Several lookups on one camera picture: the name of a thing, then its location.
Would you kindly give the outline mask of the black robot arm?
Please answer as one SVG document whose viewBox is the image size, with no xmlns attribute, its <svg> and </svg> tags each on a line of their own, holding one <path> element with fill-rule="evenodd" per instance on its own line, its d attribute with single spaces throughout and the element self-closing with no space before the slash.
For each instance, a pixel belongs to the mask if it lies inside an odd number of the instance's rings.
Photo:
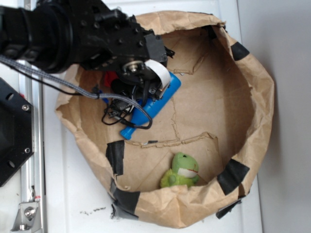
<svg viewBox="0 0 311 233">
<path fill-rule="evenodd" d="M 73 64 L 114 71 L 157 97 L 170 83 L 161 37 L 100 0 L 39 0 L 32 11 L 1 7 L 0 53 L 47 73 Z"/>
</svg>

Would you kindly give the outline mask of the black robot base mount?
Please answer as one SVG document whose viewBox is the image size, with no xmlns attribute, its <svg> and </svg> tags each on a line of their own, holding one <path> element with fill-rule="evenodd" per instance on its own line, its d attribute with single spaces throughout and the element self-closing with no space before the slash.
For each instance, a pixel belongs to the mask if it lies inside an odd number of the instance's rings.
<svg viewBox="0 0 311 233">
<path fill-rule="evenodd" d="M 32 108 L 4 79 L 0 80 L 0 185 L 32 156 Z"/>
</svg>

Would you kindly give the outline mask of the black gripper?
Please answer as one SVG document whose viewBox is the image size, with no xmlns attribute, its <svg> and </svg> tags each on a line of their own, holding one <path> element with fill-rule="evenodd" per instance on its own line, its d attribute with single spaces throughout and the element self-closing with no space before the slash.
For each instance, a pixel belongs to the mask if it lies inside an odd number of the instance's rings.
<svg viewBox="0 0 311 233">
<path fill-rule="evenodd" d="M 162 97 L 168 87 L 167 50 L 161 36 L 100 0 L 80 2 L 80 65 L 115 71 L 142 95 Z"/>
</svg>

